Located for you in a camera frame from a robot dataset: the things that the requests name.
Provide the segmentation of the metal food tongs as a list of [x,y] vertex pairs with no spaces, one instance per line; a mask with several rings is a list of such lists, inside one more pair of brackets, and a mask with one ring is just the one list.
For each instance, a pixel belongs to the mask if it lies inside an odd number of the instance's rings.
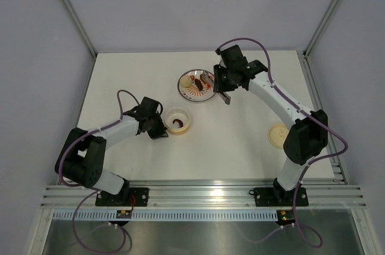
[[205,82],[207,82],[212,87],[213,92],[217,93],[222,98],[222,100],[226,105],[230,105],[231,97],[227,93],[220,91],[218,89],[215,79],[211,78],[208,71],[206,70],[202,71],[202,78],[204,79]]

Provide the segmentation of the round beige lunch box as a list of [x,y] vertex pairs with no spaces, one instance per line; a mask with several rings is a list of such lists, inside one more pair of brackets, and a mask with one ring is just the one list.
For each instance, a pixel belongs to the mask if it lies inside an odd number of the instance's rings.
[[172,135],[182,135],[189,131],[191,117],[187,110],[183,108],[171,108],[164,116],[164,123]]

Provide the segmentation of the dark red meat piece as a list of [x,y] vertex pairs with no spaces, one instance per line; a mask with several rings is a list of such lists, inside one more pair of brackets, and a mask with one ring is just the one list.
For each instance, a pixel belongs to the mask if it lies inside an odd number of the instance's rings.
[[181,120],[181,119],[178,119],[178,118],[175,118],[173,121],[172,121],[172,124],[174,125],[175,128],[183,128],[184,127],[184,122]]

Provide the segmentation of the brown sausage piece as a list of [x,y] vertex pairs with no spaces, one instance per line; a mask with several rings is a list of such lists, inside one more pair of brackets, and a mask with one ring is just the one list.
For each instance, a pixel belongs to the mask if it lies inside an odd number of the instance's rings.
[[195,80],[194,80],[194,83],[195,83],[195,85],[196,85],[198,91],[202,91],[202,90],[203,90],[203,84],[202,84],[201,80],[195,79]]

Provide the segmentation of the round beige box lid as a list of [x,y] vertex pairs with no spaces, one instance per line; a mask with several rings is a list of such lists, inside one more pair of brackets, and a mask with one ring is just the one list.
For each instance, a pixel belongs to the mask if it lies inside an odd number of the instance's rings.
[[275,124],[268,131],[268,141],[273,147],[283,150],[288,133],[289,130],[283,123]]

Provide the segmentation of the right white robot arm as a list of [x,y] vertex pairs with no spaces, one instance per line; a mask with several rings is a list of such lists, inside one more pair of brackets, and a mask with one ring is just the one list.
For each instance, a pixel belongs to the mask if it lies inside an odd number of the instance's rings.
[[224,95],[242,87],[262,99],[289,131],[283,143],[286,160],[273,185],[250,191],[256,206],[307,206],[300,176],[328,144],[326,113],[303,108],[292,96],[278,91],[267,66],[249,61],[238,45],[215,52],[220,62],[214,65],[214,92]]

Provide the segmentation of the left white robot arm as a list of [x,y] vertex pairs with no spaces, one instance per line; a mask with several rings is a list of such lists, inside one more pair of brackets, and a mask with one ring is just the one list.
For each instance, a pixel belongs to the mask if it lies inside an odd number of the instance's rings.
[[160,102],[144,97],[132,109],[121,111],[119,119],[106,126],[93,131],[72,129],[55,164],[62,184],[99,191],[97,206],[135,204],[129,181],[104,169],[105,153],[121,141],[142,133],[153,140],[167,138],[162,112]]

